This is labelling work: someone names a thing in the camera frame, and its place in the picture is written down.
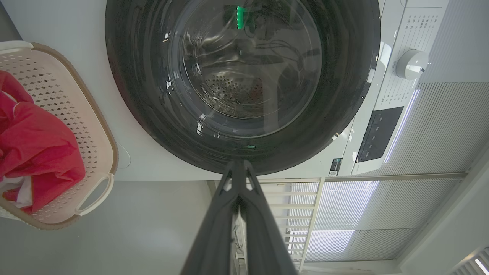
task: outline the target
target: gray floor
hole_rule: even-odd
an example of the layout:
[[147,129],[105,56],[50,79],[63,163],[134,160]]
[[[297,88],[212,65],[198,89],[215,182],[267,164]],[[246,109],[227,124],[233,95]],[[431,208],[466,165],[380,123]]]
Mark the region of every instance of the gray floor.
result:
[[0,218],[0,274],[179,274],[210,199],[205,182],[116,182],[66,229]]

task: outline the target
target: front-load washing machine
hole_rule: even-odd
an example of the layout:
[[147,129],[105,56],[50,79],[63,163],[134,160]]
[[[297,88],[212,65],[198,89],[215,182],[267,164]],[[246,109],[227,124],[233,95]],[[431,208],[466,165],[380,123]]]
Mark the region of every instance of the front-load washing machine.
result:
[[446,5],[108,0],[111,70],[155,141],[120,141],[130,162],[118,178],[218,179],[233,159],[261,178],[380,168],[429,69]]

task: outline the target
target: red clothing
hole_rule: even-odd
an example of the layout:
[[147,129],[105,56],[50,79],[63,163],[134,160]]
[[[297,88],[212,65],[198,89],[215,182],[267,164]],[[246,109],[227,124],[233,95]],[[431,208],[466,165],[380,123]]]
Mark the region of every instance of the red clothing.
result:
[[[31,176],[32,206],[22,210],[36,212],[85,177],[78,143],[62,121],[36,106],[5,71],[0,71],[0,91],[0,181]],[[14,201],[18,191],[6,191],[3,197]]]

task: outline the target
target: round black door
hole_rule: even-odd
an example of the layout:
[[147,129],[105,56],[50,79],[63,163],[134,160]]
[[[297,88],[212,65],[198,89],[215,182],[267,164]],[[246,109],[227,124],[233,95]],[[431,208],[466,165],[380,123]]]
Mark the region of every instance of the round black door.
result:
[[380,45],[377,0],[108,0],[129,109],[164,148],[222,173],[314,156],[358,111]]

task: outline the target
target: laundry basket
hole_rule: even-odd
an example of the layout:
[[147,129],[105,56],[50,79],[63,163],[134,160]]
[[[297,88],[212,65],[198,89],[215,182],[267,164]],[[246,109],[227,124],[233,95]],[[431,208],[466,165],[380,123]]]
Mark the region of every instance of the laundry basket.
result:
[[[58,52],[24,41],[0,42],[0,70],[16,77],[36,105],[73,131],[86,170],[83,180],[32,215],[0,197],[0,217],[21,220],[39,229],[66,227],[99,206],[110,193],[117,167],[115,141],[80,76]],[[81,209],[104,180],[108,184],[102,195]]]

